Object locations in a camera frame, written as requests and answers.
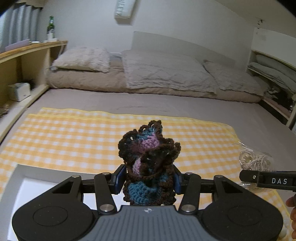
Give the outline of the bag of white rubber bands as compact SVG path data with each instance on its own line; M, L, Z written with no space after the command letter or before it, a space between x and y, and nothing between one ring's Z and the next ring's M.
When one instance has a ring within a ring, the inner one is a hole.
M241 170L267 172L274 170L274 160L269 153L261 152L257 149L251 148L242 142L239 142L238 146L240 149L238 160ZM247 181L241 181L239 185L255 194L271 191L271 189L260 188L257 187L255 183L250 183Z

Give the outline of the dark crocheted yarn piece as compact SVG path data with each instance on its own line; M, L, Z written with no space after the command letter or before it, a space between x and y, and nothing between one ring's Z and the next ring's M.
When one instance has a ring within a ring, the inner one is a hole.
M124 201L137 206L175 203L173 162L181 152L181 145L172 138L164 138L160 120L127 132L118 149L127 168Z

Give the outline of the grey bed sheet mattress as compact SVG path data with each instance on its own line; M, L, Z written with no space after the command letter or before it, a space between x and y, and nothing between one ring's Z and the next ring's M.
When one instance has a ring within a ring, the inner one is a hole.
M2 141L1 148L25 117L41 108L176 116L226 123L234 128L244 144L267 152L280 164L295 169L295 135L259 104L171 95L50 89L22 114Z

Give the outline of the yellow white checkered cloth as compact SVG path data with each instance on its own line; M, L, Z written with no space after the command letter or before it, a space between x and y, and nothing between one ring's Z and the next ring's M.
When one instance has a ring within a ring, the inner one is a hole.
M181 144L176 165L203 178L224 174L238 181L239 138L233 127L168 116L111 114L102 111L42 108L29 114L1 151L1 192L18 164L50 170L112 171L123 160L118 142L128 131L160 120L163 134Z

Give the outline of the dark clothes pile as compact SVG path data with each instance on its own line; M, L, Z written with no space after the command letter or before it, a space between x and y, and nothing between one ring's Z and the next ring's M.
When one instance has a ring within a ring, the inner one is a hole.
M289 111L292 111L295 104L292 96L282 89L269 88L264 92L264 96L270 98Z

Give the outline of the right grey pillow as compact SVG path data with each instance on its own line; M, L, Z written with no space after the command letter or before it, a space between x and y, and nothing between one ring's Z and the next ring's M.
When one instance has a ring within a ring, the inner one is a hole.
M256 79L244 71L211 61L204 61L203 66L214 77L221 90L246 92L257 96L264 94Z

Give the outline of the folded grey blankets stack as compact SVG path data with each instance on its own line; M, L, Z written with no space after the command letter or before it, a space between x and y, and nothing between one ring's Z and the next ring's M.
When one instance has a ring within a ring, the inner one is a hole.
M281 88L295 93L295 70L264 55L256 55L255 58L255 62L249 63L249 68L272 79Z

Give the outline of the beige folded mattress pad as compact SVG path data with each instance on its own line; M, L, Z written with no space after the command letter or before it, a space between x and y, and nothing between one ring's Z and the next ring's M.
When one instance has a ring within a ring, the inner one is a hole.
M140 89L129 89L126 86L123 64L120 60L111 61L110 70L108 73L67 69L55 70L54 68L52 68L48 71L46 80L47 84L51 88L55 89L71 88L102 92L162 94L186 97L203 97L247 103L258 103L261 99L261 97L256 94L234 90L222 90L217 85L215 85L215 93L201 92L199 90L176 90L169 87L144 87Z

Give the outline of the right white shelf cabinet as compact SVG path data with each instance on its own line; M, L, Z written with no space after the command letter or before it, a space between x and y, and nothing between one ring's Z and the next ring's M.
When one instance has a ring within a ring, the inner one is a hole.
M259 104L295 133L295 37L256 28L247 72L268 85Z

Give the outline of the folded grey quilt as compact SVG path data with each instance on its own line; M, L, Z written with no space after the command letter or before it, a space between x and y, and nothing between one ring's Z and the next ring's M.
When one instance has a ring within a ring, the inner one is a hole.
M216 93L214 78L191 56L125 50L121 58L129 89L169 88Z

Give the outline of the left fluffy beige pillow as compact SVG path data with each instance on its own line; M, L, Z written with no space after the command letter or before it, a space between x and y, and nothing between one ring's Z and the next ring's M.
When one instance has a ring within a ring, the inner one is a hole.
M52 66L67 70L108 73L110 56L104 48L75 47L61 54Z

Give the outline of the white tissue box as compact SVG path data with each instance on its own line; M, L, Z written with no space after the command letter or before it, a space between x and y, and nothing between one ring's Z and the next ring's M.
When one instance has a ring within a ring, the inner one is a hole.
M15 83L8 86L9 98L21 102L31 95L29 83Z

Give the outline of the wooden low shelf unit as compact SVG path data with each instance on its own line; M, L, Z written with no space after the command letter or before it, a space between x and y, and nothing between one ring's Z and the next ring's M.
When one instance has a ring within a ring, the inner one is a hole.
M1 106L9 105L8 114L1 118L1 140L23 112L48 90L47 72L67 44L68 41L38 43L1 53ZM33 89L29 97L20 102L9 99L9 85L30 81Z

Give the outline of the white headboard panel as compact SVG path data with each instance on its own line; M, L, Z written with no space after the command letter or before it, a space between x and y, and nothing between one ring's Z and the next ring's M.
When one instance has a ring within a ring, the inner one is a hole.
M131 49L161 51L174 55L187 55L194 57L200 62L208 60L229 67L235 66L235 60L200 45L168 36L146 32L133 32Z

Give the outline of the green glass bottle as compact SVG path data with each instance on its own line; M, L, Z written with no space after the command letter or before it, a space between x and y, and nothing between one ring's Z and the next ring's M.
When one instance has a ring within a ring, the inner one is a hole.
M54 26L54 16L49 17L49 25L47 27L47 34L54 34L55 26Z

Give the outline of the grey curtain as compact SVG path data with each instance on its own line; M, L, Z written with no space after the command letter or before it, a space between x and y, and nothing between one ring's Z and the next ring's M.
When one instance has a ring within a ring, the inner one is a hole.
M37 40L37 26L42 7L20 1L1 15L1 52L20 41Z

